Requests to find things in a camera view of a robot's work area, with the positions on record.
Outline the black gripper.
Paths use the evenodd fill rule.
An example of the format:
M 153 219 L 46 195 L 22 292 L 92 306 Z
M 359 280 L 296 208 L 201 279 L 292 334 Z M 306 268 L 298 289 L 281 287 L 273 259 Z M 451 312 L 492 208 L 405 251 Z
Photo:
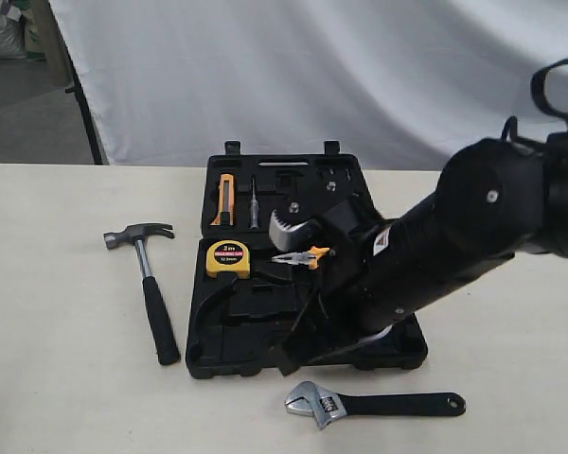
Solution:
M 384 339 L 391 324 L 514 257 L 511 252 L 480 256 L 452 242 L 436 218 L 434 194 L 389 224 L 385 238 L 387 246 L 369 254 L 355 275 L 338 285 L 327 277 L 331 288 L 321 296 L 318 289 L 311 292 L 290 333 L 270 351 L 283 376 Z M 327 350 L 324 312 L 343 331 L 380 332 Z

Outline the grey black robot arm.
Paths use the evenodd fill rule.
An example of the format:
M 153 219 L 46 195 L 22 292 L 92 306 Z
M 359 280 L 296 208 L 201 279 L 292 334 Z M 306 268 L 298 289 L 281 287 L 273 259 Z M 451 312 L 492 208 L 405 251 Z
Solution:
M 404 215 L 312 184 L 273 211 L 282 252 L 327 249 L 318 287 L 273 350 L 283 375 L 353 350 L 516 253 L 568 258 L 568 141 L 485 138 L 443 167 L 435 190 Z

